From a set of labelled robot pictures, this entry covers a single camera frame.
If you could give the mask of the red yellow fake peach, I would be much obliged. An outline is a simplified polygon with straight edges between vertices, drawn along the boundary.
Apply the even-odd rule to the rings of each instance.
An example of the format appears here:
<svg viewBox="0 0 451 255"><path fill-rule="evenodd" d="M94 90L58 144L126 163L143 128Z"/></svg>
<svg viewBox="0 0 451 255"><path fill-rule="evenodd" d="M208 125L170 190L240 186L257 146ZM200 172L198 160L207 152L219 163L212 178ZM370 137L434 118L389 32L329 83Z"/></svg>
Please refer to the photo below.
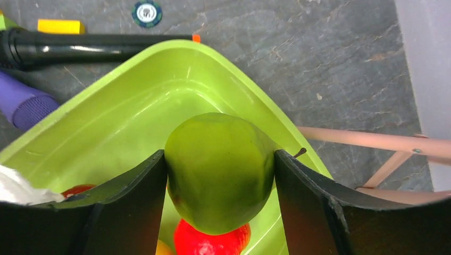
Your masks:
<svg viewBox="0 0 451 255"><path fill-rule="evenodd" d="M184 255L238 255L248 246L251 237L249 224L222 235L208 235L181 220L174 231L177 254Z"/></svg>

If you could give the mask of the white plastic bag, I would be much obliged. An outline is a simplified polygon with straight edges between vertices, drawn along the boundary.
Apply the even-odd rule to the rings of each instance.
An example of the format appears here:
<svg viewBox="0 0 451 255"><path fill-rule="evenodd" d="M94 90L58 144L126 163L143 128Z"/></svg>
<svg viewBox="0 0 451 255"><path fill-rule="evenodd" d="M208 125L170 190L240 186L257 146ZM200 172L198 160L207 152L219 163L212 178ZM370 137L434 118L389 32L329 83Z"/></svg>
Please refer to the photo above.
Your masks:
<svg viewBox="0 0 451 255"><path fill-rule="evenodd" d="M34 188L18 171L1 165L1 202L31 206L64 199L49 189Z"/></svg>

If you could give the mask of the green fake apple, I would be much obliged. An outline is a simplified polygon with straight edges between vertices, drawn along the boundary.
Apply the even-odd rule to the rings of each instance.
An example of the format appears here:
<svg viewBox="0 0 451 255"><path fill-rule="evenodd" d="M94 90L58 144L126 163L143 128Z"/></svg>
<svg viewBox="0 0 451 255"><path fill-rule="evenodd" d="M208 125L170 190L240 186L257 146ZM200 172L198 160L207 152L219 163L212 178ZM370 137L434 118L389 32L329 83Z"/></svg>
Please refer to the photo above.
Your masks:
<svg viewBox="0 0 451 255"><path fill-rule="evenodd" d="M277 149L240 117L206 113L184 121L164 148L168 192L181 218L208 235L248 223L271 194Z"/></svg>

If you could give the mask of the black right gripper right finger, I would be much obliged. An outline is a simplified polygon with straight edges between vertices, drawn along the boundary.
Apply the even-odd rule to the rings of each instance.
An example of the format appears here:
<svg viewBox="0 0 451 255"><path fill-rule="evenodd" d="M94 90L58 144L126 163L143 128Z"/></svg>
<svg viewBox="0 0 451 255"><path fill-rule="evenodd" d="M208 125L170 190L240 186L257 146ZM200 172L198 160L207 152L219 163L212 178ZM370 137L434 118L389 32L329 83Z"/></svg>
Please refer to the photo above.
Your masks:
<svg viewBox="0 0 451 255"><path fill-rule="evenodd" d="M407 205L350 189L277 150L290 254L450 254L450 199Z"/></svg>

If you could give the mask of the yellow fake lemon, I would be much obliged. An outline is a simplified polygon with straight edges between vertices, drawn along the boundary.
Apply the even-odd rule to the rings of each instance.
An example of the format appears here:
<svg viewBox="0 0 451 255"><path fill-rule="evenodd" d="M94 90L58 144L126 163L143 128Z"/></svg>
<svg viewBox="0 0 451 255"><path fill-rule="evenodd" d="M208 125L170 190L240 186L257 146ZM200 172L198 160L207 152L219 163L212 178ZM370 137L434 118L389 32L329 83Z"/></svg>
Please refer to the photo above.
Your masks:
<svg viewBox="0 0 451 255"><path fill-rule="evenodd" d="M157 240L155 255L174 255L174 252L166 243Z"/></svg>

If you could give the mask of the red fake apple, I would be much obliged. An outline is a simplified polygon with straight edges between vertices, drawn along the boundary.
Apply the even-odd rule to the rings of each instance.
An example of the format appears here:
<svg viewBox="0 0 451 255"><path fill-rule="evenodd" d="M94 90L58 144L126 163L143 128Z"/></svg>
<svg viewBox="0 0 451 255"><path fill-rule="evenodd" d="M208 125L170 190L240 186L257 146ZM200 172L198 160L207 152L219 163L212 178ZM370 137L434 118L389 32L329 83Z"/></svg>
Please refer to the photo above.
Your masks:
<svg viewBox="0 0 451 255"><path fill-rule="evenodd" d="M70 189L64 191L61 193L62 196L64 196L65 198L69 198L71 196L83 193L87 190L90 190L92 188L96 187L95 184L81 184L81 185L76 185L71 187Z"/></svg>

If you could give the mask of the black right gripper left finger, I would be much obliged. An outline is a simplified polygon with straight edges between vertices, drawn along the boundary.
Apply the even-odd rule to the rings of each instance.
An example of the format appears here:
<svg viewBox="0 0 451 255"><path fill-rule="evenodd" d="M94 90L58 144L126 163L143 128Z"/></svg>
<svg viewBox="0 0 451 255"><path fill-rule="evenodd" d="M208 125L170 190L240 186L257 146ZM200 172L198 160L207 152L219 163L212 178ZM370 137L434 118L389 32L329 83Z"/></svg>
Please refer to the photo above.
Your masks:
<svg viewBox="0 0 451 255"><path fill-rule="evenodd" d="M63 202L1 203L1 254L154 254L167 173L163 150Z"/></svg>

